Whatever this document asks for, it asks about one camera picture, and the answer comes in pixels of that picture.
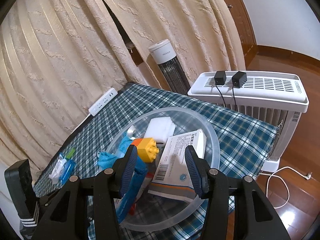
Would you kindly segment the white power strip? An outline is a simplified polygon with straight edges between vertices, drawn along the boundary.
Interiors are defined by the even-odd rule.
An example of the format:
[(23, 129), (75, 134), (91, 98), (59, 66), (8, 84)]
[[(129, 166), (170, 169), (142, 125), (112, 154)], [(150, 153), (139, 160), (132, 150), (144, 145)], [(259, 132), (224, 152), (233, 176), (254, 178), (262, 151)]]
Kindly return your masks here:
[(96, 116), (117, 94), (118, 92), (114, 88), (110, 88), (89, 108), (89, 114)]

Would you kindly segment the black power adapter left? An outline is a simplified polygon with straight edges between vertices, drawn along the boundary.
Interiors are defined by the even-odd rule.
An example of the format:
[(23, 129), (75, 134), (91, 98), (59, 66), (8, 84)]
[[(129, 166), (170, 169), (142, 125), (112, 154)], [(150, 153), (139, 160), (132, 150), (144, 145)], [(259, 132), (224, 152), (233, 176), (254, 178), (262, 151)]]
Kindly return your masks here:
[(226, 82), (226, 72), (217, 71), (214, 75), (214, 81), (216, 86), (223, 86)]

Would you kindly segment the black power adapter right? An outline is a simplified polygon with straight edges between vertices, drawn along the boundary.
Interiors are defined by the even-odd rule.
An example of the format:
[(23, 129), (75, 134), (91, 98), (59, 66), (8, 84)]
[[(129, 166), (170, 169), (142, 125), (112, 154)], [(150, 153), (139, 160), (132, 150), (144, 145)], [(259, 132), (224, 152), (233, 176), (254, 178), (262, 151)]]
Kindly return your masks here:
[(238, 71), (232, 76), (232, 85), (234, 88), (241, 88), (247, 81), (247, 73)]

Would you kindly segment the white medicine box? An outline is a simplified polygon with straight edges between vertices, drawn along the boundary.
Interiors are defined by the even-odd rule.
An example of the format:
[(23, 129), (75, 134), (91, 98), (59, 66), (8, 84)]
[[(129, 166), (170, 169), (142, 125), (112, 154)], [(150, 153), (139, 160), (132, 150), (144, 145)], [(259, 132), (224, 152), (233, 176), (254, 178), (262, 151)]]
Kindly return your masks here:
[(207, 137), (202, 129), (169, 137), (148, 193), (190, 203), (196, 197), (185, 162), (185, 149), (193, 146), (204, 158)]

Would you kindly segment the black power adapter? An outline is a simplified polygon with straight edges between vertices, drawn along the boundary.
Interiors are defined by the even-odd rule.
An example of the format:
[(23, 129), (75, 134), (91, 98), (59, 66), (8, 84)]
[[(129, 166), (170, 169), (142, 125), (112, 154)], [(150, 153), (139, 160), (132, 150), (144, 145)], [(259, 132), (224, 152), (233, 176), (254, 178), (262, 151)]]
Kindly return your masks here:
[(232, 85), (234, 88), (241, 88), (247, 81), (247, 73), (238, 71), (232, 76)]
[(223, 86), (226, 82), (226, 72), (217, 71), (214, 75), (214, 81), (216, 86)]

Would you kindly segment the beige patterned curtain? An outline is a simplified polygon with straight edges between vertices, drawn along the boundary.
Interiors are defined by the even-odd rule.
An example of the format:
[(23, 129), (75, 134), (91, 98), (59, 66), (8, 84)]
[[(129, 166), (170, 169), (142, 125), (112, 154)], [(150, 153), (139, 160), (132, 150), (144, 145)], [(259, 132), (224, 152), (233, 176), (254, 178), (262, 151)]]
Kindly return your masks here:
[(189, 83), (245, 60), (224, 0), (16, 0), (1, 23), (1, 162), (37, 178), (110, 88), (168, 89), (149, 48), (169, 39)]

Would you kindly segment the white sponge block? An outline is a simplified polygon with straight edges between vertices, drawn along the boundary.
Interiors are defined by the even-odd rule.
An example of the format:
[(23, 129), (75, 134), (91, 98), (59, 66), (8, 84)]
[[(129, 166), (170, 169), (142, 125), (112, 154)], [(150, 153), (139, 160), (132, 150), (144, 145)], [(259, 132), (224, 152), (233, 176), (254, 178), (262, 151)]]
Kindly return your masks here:
[(144, 138), (152, 138), (158, 144), (164, 144), (167, 139), (173, 136), (176, 125), (171, 117), (159, 117), (150, 120)]

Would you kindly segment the white tower fan heater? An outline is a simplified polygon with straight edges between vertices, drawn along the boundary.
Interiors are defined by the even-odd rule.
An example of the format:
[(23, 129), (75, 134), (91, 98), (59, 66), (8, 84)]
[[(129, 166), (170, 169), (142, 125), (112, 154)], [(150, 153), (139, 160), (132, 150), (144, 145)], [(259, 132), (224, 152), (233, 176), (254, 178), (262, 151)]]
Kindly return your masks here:
[(171, 42), (168, 39), (159, 41), (149, 47), (149, 52), (171, 90), (174, 93), (187, 95), (190, 84)]

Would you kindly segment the plaid blue tablecloth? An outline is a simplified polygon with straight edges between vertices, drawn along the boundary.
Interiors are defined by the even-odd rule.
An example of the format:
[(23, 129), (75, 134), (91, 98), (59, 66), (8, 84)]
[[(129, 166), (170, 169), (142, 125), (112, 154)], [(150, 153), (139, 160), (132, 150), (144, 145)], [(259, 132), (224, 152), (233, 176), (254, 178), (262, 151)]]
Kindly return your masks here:
[[(170, 117), (175, 134), (203, 130), (207, 138), (205, 161), (228, 177), (257, 178), (271, 150), (277, 128), (233, 110), (185, 95), (131, 83), (95, 117), (73, 132), (56, 156), (74, 151), (74, 174), (81, 179), (100, 172), (98, 157), (116, 153), (129, 127), (144, 135), (148, 123)], [(195, 239), (202, 230), (208, 202), (195, 198), (189, 203), (151, 194), (144, 206), (120, 227), (122, 239)]]

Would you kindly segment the dark blue snack packet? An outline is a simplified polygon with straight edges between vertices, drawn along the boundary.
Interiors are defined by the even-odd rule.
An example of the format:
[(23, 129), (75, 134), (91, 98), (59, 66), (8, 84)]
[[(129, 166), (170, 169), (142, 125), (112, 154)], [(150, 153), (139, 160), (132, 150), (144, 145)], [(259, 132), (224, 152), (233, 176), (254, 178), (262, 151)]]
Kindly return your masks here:
[(67, 162), (63, 166), (62, 174), (59, 178), (61, 184), (64, 185), (70, 176), (73, 174), (76, 163), (72, 159), (67, 159)]

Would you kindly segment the blue white cracker packet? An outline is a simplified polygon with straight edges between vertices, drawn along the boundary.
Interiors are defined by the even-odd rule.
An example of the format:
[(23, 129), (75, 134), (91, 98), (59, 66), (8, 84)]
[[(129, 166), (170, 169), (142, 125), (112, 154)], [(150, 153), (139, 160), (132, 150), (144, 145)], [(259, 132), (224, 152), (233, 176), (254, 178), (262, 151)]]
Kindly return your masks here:
[(140, 157), (137, 157), (134, 174), (127, 193), (125, 193), (121, 199), (114, 199), (119, 224), (125, 219), (131, 206), (134, 204), (147, 172), (148, 168), (146, 163), (144, 163)]

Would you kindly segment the clear plastic bowl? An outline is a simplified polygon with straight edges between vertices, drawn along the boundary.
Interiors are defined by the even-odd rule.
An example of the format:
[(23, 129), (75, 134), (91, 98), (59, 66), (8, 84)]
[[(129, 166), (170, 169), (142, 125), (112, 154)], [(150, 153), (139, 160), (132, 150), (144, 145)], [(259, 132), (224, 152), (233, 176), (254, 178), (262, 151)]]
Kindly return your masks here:
[[(211, 168), (218, 169), (220, 164), (220, 145), (211, 123), (196, 111), (180, 107), (160, 108), (138, 117), (117, 133), (106, 151), (114, 153), (131, 126), (135, 127), (133, 134), (141, 137), (145, 134), (151, 119), (166, 116), (171, 117), (176, 125), (173, 136), (198, 129), (203, 130), (207, 137), (203, 159)], [(154, 175), (164, 148), (165, 145), (161, 146), (156, 160), (148, 164), (149, 171), (153, 172)], [(127, 215), (121, 223), (122, 227), (134, 231), (164, 230), (189, 218), (204, 202), (197, 194), (190, 203), (159, 197), (148, 193), (150, 184), (137, 201), (135, 214)]]

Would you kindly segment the orange yellow toy block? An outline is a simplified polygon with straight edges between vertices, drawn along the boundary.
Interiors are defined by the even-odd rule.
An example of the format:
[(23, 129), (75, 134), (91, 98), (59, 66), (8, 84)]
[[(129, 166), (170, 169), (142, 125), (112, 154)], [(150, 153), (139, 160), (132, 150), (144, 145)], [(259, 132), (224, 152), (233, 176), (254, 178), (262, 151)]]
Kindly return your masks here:
[(159, 148), (153, 138), (137, 138), (131, 145), (136, 146), (138, 156), (144, 163), (152, 163), (159, 153)]

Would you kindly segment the teal towel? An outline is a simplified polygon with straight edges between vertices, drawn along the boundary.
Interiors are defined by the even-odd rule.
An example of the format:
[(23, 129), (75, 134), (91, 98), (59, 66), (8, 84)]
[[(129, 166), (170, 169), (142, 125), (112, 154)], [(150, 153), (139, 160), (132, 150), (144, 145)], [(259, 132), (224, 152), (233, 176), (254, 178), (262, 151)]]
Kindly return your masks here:
[(118, 144), (118, 147), (114, 153), (99, 152), (97, 162), (97, 165), (99, 166), (98, 171), (100, 172), (106, 168), (111, 168), (117, 159), (122, 158), (125, 155), (128, 147), (134, 139), (135, 137), (131, 138), (128, 135), (125, 135)]

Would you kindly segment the white plastic packet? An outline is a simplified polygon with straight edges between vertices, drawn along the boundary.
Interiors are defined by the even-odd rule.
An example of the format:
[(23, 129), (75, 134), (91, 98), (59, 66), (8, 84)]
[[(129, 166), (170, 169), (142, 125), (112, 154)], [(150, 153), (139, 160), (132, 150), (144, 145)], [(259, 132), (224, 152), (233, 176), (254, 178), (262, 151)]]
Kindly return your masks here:
[(63, 173), (64, 165), (67, 162), (67, 160), (63, 157), (62, 154), (59, 154), (59, 157), (57, 158), (56, 164), (49, 175), (49, 178), (52, 180), (52, 184), (55, 185), (59, 182), (60, 176)]

